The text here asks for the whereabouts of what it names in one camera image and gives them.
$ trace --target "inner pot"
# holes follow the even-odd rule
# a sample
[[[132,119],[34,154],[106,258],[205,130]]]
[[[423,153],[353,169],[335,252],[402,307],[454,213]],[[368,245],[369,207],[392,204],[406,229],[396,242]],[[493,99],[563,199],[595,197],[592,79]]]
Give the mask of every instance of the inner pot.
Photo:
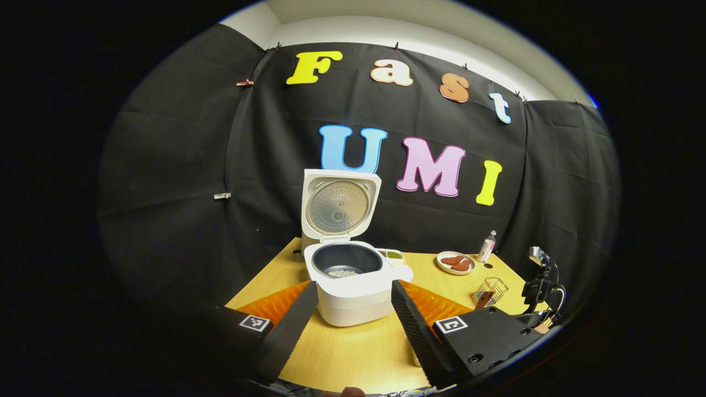
[[[344,242],[326,244],[317,249],[311,263],[333,278],[369,273],[383,268],[383,260],[374,250],[357,244]]]

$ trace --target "metal basket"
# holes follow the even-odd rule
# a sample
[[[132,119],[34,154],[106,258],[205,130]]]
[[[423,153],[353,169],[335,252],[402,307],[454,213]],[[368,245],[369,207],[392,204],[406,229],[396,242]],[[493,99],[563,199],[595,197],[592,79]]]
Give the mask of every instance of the metal basket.
[[[478,287],[478,290],[473,295],[471,295],[471,299],[473,300],[473,303],[478,303],[478,300],[484,292],[493,291],[495,293],[487,303],[487,305],[490,306],[497,303],[500,298],[503,297],[505,292],[508,291],[508,289],[508,286],[505,285],[505,283],[499,277],[488,277],[483,281],[481,286]]]

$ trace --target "white wall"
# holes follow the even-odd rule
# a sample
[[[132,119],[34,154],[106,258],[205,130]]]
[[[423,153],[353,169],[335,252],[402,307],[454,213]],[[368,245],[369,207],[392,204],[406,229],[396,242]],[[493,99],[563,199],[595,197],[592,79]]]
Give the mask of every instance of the white wall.
[[[255,4],[221,21],[248,36],[262,48],[310,42],[360,42],[408,49],[443,59],[480,74],[527,100],[557,97],[520,67],[457,36],[433,28],[389,18],[332,16],[281,24],[266,3]],[[579,101],[590,104],[590,100]]]

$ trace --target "bottle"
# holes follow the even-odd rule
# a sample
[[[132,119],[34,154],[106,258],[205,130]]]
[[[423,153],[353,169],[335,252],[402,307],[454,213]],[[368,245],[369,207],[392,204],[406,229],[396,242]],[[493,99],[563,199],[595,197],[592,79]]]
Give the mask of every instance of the bottle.
[[[495,248],[495,234],[495,230],[492,230],[490,235],[486,237],[486,241],[483,242],[483,247],[478,254],[478,261],[480,263],[486,263],[488,259],[490,259],[490,254],[493,252],[493,248]]]

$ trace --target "table surface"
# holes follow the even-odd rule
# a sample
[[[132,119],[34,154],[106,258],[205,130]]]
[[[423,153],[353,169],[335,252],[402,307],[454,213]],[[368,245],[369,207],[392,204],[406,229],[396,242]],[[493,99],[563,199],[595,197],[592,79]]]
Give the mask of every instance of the table surface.
[[[294,284],[309,279],[304,257],[295,250],[295,237],[242,291],[226,304],[237,309]],[[508,286],[495,305],[508,314],[526,310],[522,298],[525,281],[495,254],[488,263],[476,265],[467,275],[453,275],[436,265],[436,254],[404,253],[414,271],[412,283],[473,308],[471,294],[486,277],[500,277]],[[540,304],[537,309],[545,309]],[[289,357],[280,378],[306,387],[340,392],[355,386],[366,393],[390,393],[428,386],[421,367],[414,365],[409,344],[397,314],[350,327],[326,323],[315,310]]]

